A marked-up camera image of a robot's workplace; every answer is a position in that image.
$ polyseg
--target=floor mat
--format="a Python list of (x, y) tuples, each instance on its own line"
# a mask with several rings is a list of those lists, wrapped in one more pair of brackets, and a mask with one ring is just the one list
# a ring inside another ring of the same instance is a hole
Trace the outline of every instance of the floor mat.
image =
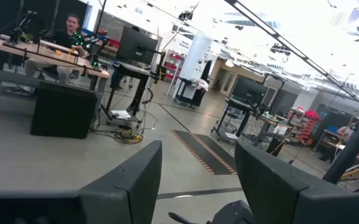
[(228, 175), (233, 172), (225, 165), (211, 149), (203, 146), (202, 142), (186, 131), (172, 131), (174, 136), (186, 147), (187, 150), (208, 170), (215, 175)]
[(236, 174), (236, 162), (228, 152), (222, 149), (214, 140), (209, 136), (202, 134), (193, 134), (193, 137), (201, 143), (203, 147), (212, 151), (211, 154), (215, 156), (232, 174)]

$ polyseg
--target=black shirt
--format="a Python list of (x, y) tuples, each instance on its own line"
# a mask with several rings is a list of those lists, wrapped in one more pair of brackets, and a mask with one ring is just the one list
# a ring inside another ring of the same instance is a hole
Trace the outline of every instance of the black shirt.
[(63, 47), (67, 47), (67, 48), (72, 48), (73, 45), (73, 38), (74, 35), (69, 35), (67, 33), (67, 31), (65, 30), (58, 30), (54, 32), (54, 38), (53, 41), (55, 42), (55, 44), (63, 46)]

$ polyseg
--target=gray floor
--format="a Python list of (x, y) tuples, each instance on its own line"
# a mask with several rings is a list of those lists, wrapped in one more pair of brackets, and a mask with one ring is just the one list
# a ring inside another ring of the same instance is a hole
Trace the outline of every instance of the gray floor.
[[(83, 78), (77, 85), (88, 82)], [(94, 134), (84, 140), (31, 136), (29, 130), (35, 103), (0, 97), (0, 190), (79, 188), (153, 140), (162, 140), (163, 143), (160, 194), (240, 187), (235, 175), (211, 175), (207, 172), (171, 133), (174, 129), (210, 135), (215, 121), (223, 114), (225, 97), (209, 91), (201, 107), (193, 111), (175, 104), (171, 97), (166, 96), (168, 86), (166, 82), (153, 86), (154, 99), (149, 112), (158, 122), (154, 129), (144, 133), (142, 142), (134, 145), (120, 145), (114, 139)], [(117, 110), (124, 110), (134, 96), (135, 89), (127, 89), (128, 84), (125, 84), (113, 98), (113, 105), (119, 101), (115, 107)], [(146, 127), (150, 128), (154, 123), (155, 119), (148, 115)], [(232, 144), (218, 143), (233, 153)], [(285, 146), (279, 158), (290, 161), (298, 150), (298, 147)], [(310, 149), (301, 151), (293, 165), (317, 177), (322, 177), (329, 168)], [(158, 200), (153, 223), (175, 223), (168, 218), (167, 212), (177, 212), (193, 222), (203, 223), (212, 219), (220, 207), (235, 200), (245, 201), (243, 192)]]

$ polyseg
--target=man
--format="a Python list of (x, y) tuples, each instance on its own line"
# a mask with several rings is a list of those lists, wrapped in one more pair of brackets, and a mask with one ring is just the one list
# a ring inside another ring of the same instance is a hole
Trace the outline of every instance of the man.
[[(67, 29), (54, 32), (52, 35), (52, 41), (62, 47), (66, 47), (68, 49), (72, 48), (72, 37), (74, 36), (74, 32), (77, 31), (79, 26), (80, 18), (74, 14), (69, 14), (66, 21)], [(76, 46), (76, 50), (81, 57), (86, 55), (86, 51), (83, 49), (82, 46)], [(43, 69), (51, 66), (53, 65), (30, 58), (26, 61), (24, 68), (26, 71), (26, 76), (33, 77), (37, 69)], [(69, 74), (71, 74), (72, 71), (73, 68), (58, 66), (57, 73), (59, 75), (59, 83), (67, 84), (68, 76)]]
[[(338, 144), (341, 145), (345, 145), (347, 144), (347, 142), (349, 142), (350, 140), (350, 136), (353, 134), (353, 130), (351, 130), (349, 127), (344, 126), (341, 128), (338, 128), (337, 130), (337, 134), (340, 136), (341, 142), (339, 142)], [(330, 163), (332, 163), (335, 159), (335, 157), (337, 156), (336, 153), (337, 150), (334, 149), (325, 149), (325, 152), (323, 153), (323, 156), (320, 157), (319, 159), (322, 161), (326, 161), (327, 159), (330, 159)]]

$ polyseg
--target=computer monitor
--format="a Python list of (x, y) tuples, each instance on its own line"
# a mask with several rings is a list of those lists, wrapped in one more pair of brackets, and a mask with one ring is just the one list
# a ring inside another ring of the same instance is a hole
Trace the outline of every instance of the computer monitor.
[(132, 60), (150, 65), (157, 43), (157, 40), (130, 27), (124, 27), (116, 57), (118, 60)]
[(268, 88), (262, 83), (258, 83), (246, 77), (239, 77), (232, 95), (237, 100), (243, 100), (251, 106), (258, 107), (264, 98)]

